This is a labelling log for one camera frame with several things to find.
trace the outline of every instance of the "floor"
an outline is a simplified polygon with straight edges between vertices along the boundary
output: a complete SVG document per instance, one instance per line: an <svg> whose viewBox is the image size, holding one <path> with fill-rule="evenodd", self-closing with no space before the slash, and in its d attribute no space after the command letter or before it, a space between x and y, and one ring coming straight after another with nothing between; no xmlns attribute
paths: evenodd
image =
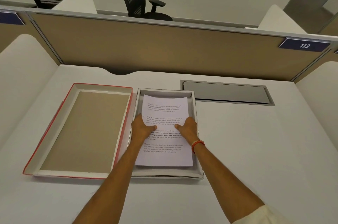
<svg viewBox="0 0 338 224"><path fill-rule="evenodd" d="M327 0L290 0L284 11L307 33L316 34L333 17L323 8Z"/></svg>

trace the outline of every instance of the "cardboard box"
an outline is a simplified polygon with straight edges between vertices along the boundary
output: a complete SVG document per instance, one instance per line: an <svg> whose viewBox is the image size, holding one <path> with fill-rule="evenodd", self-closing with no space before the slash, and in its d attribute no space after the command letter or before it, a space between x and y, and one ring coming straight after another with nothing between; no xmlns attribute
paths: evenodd
<svg viewBox="0 0 338 224"><path fill-rule="evenodd" d="M136 106L134 117L142 112L143 96L149 95L157 98L188 98L189 116L197 122L195 95L193 91L174 91L174 90L156 90L139 88L137 91ZM204 173L196 157L193 156L193 166L190 167L152 167L152 166L134 166L132 177L134 178L192 178L203 179Z"/></svg>
<svg viewBox="0 0 338 224"><path fill-rule="evenodd" d="M106 178L118 160L132 95L130 87L74 83L23 174Z"/></svg>

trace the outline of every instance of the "white sleeve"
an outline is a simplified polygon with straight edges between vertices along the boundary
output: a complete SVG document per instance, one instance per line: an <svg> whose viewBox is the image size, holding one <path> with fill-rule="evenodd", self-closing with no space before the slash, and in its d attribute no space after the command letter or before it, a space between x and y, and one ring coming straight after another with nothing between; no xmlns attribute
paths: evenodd
<svg viewBox="0 0 338 224"><path fill-rule="evenodd" d="M267 205L263 205L233 224L291 224L291 222L282 215L274 214Z"/></svg>

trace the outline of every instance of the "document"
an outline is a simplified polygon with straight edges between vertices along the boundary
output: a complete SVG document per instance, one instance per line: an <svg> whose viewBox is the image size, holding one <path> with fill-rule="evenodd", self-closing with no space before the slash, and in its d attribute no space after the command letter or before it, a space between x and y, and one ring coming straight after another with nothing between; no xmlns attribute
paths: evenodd
<svg viewBox="0 0 338 224"><path fill-rule="evenodd" d="M135 165L192 166L192 151L188 142L175 128L188 118L188 98L155 98L143 96L142 119L157 129L144 141Z"/></svg>

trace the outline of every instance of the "red thread bracelet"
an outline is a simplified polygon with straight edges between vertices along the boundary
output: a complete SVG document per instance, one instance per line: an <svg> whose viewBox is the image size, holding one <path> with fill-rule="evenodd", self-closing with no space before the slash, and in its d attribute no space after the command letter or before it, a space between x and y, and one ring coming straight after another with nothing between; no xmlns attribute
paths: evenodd
<svg viewBox="0 0 338 224"><path fill-rule="evenodd" d="M204 144L204 141L194 141L194 142L192 143L192 145L191 145L191 151L192 151L193 153L195 153L195 152L194 152L194 147L195 147L195 145L198 144L198 143L201 143L201 144L205 145L205 144Z"/></svg>

